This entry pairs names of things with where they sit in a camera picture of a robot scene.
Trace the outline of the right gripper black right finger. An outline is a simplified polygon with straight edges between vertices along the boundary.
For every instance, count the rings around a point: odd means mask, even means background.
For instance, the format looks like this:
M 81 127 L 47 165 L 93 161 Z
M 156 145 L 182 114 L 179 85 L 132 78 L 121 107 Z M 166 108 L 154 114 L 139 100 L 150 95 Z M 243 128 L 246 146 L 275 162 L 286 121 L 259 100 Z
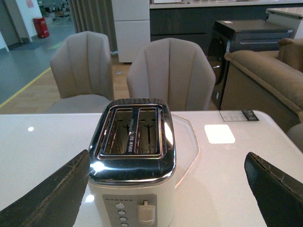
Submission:
M 268 227 L 303 225 L 303 184 L 260 156 L 246 155 L 244 169 L 250 189 Z

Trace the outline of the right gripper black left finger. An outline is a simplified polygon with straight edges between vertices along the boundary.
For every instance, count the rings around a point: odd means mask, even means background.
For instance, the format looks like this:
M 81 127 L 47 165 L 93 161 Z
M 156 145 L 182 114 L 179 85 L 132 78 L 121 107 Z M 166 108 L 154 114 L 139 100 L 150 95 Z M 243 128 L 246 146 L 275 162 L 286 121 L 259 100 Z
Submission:
M 83 150 L 26 195 L 0 212 L 2 227 L 72 227 L 89 178 Z

